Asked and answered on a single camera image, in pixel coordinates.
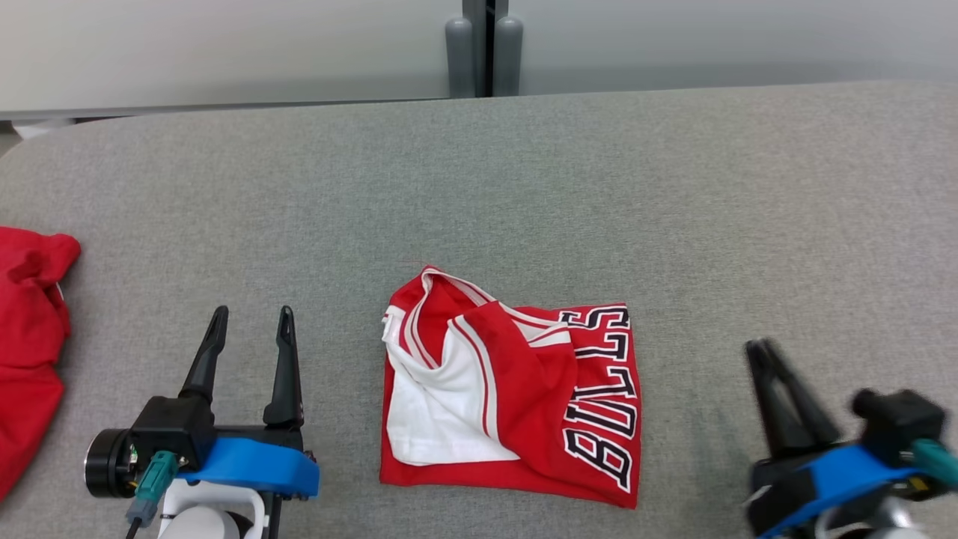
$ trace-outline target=red cloth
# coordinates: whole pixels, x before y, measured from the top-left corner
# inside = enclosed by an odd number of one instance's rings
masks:
[[[63,394],[54,364],[70,318],[57,281],[78,256],[70,236],[0,227],[0,501],[39,449]]]
[[[429,267],[384,322],[382,482],[635,508],[641,398],[625,304],[512,309]]]

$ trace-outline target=red jersey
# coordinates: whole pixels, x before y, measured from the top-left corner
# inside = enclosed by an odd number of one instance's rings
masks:
[[[510,308],[427,267],[383,322],[382,482],[636,506],[642,408],[624,304]]]

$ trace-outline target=gray table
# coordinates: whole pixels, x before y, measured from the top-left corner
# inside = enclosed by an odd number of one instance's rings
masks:
[[[778,338],[849,434],[862,386],[958,410],[957,176],[958,86],[910,82],[199,112],[28,141],[0,160],[0,223],[83,254],[62,283],[66,395],[0,536],[121,536],[126,502],[80,478],[91,436],[178,389],[220,303],[214,410],[258,420],[288,303],[324,475],[285,537],[744,537],[764,456],[747,339]],[[511,304],[628,303],[637,511],[378,483],[379,320],[425,263]],[[956,509],[916,517],[948,537]]]

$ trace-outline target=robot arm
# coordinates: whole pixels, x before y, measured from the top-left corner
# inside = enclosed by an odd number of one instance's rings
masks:
[[[860,523],[848,537],[924,537],[901,500],[948,492],[958,460],[940,437],[945,412],[911,390],[878,395],[863,389],[852,410],[865,420],[859,440],[841,433],[769,340],[745,355],[770,458],[752,466],[746,517],[756,537],[825,539]]]
[[[214,424],[210,405],[228,317],[225,306],[214,312],[175,398],[152,397],[132,427],[102,431],[87,450],[84,480],[90,494],[136,498],[127,512],[127,537],[150,525],[166,494],[164,538],[275,539],[283,501],[319,493],[319,467],[312,453],[303,451],[299,357],[289,307],[280,311],[279,357],[264,425]],[[252,504],[254,522],[206,505],[243,501]]]

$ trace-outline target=white trim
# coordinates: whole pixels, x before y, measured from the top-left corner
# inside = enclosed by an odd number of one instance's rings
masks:
[[[544,346],[552,346],[553,344],[571,344],[572,337],[569,335],[569,331],[565,327],[557,328],[556,331],[546,331],[542,335],[536,337],[533,340],[529,341],[529,346],[532,348],[542,348]]]
[[[437,368],[440,364],[429,354],[429,351],[426,350],[425,345],[422,343],[422,339],[419,335],[419,313],[425,304],[426,298],[429,297],[429,293],[432,292],[434,275],[444,278],[452,286],[456,287],[456,289],[465,294],[466,297],[469,298],[469,301],[476,307],[495,301],[494,297],[467,280],[460,279],[459,277],[444,273],[435,268],[426,268],[422,271],[420,274],[422,299],[420,299],[416,306],[410,311],[410,320],[409,323],[406,324],[405,337],[406,342],[409,344],[409,352],[413,357],[425,363],[430,368]]]
[[[503,305],[502,310],[505,311],[506,314],[508,314],[509,316],[513,318],[519,319],[530,325],[534,325],[534,326],[540,325],[542,326],[542,328],[550,328],[557,324],[567,325],[565,322],[560,322],[558,320],[548,320],[546,318],[538,318],[535,316],[526,315],[525,313],[520,313],[516,309],[513,309],[512,307],[509,307],[507,305]]]
[[[486,422],[484,427],[486,427],[486,432],[490,438],[499,441],[499,419],[498,419],[498,395],[495,390],[495,375],[492,373],[492,363],[489,359],[489,350],[486,349],[486,344],[479,339],[479,335],[476,334],[476,331],[472,329],[472,326],[466,322],[466,318],[462,315],[456,316],[453,322],[463,330],[475,344],[479,352],[479,361],[481,362],[483,372],[486,373],[486,409],[484,410],[486,415]]]

